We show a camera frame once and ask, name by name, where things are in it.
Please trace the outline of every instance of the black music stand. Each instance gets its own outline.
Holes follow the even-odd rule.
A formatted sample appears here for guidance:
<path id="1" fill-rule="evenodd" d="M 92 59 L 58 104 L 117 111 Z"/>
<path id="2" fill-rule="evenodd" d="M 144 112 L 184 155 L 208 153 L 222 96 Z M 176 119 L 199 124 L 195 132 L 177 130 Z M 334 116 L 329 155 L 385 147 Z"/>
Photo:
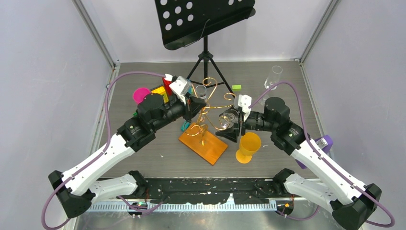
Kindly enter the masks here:
<path id="1" fill-rule="evenodd" d="M 203 52 L 198 56 L 199 59 L 187 79 L 202 60 L 204 78 L 207 78 L 210 61 L 223 80 L 219 85 L 225 84 L 233 92 L 208 50 L 208 35 L 253 16 L 254 4 L 255 0 L 155 0 L 166 49 L 187 47 L 203 38 Z"/>

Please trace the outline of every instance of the pink cup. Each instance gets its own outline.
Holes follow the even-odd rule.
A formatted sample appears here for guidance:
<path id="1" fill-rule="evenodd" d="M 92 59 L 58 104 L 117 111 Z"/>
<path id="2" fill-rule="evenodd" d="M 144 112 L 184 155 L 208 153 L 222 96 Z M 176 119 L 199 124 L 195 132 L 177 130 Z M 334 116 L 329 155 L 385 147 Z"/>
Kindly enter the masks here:
<path id="1" fill-rule="evenodd" d="M 134 91 L 133 99 L 135 103 L 139 104 L 144 100 L 145 96 L 150 93 L 151 91 L 147 88 L 138 88 L 136 91 Z"/>

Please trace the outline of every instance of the robotic arm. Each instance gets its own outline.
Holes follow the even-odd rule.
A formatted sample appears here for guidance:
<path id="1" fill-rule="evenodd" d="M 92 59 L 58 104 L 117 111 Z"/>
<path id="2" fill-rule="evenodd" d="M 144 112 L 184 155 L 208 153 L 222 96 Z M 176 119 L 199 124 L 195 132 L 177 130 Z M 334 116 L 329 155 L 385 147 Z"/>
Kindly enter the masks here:
<path id="1" fill-rule="evenodd" d="M 111 138 L 108 150 L 68 181 L 56 194 L 68 218 L 84 213 L 92 203 L 120 195 L 141 196 L 145 193 L 147 182 L 138 171 L 114 179 L 96 181 L 115 164 L 139 151 L 155 139 L 155 133 L 167 124 L 183 117 L 190 121 L 206 106 L 203 99 L 187 93 L 191 83 L 183 77 L 167 75 L 173 95 L 164 103 L 162 95 L 149 94 L 138 104 L 136 113 L 118 128 Z M 78 169 L 98 157 L 105 145 L 80 164 L 62 172 L 54 171 L 48 179 L 54 189 L 73 175 Z"/>
<path id="2" fill-rule="evenodd" d="M 239 95 L 234 106 L 220 116 L 229 114 L 238 116 L 232 127 L 216 132 L 217 136 L 237 142 L 238 136 L 243 136 L 246 130 L 271 132 L 271 141 L 280 150 L 306 165 L 325 185 L 302 178 L 292 170 L 283 169 L 273 178 L 274 191 L 282 194 L 295 194 L 308 199 L 330 212 L 334 219 L 347 230 L 357 230 L 376 210 L 376 204 L 354 186 L 362 188 L 374 199 L 380 199 L 382 191 L 375 184 L 365 185 L 346 172 L 328 155 L 326 155 L 313 139 L 310 143 L 316 147 L 318 156 L 306 141 L 303 129 L 289 118 L 290 109 L 278 97 L 266 100 L 264 112 L 252 112 L 248 107 L 251 98 Z M 350 178 L 354 185 L 349 185 L 324 161 L 327 160 L 339 172 Z"/>

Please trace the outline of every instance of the yellow box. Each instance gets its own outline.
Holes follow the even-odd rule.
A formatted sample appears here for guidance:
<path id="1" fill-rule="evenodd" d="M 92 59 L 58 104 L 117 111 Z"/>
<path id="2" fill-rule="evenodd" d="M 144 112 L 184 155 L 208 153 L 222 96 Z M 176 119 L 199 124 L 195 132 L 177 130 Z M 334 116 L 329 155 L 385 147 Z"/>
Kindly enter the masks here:
<path id="1" fill-rule="evenodd" d="M 159 87 L 159 88 L 157 88 L 157 89 L 152 90 L 151 93 L 159 93 L 159 94 L 161 94 L 162 97 L 164 98 L 164 102 L 165 102 L 165 103 L 169 102 L 168 95 L 166 94 L 165 88 L 164 88 L 163 86 L 161 86 L 161 87 Z"/>

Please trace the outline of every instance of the white wall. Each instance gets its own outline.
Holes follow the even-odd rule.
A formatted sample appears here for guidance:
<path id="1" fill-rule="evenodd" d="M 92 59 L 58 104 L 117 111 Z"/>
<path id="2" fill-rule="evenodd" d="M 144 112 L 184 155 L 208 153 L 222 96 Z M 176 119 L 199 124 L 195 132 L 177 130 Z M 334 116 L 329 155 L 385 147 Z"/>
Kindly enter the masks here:
<path id="1" fill-rule="evenodd" d="M 342 0 L 305 61 L 336 161 L 382 189 L 394 230 L 406 226 L 405 12 L 404 0 Z M 370 220 L 389 223 L 379 209 Z"/>
<path id="2" fill-rule="evenodd" d="M 83 1 L 121 62 L 196 61 L 203 50 L 165 49 L 153 0 Z M 329 2 L 257 0 L 256 15 L 209 36 L 209 50 L 218 61 L 299 58 Z"/>
<path id="3" fill-rule="evenodd" d="M 48 174 L 88 156 L 110 66 L 71 0 L 0 1 L 0 229 L 39 230 Z M 49 225 L 65 218 L 55 198 Z"/>

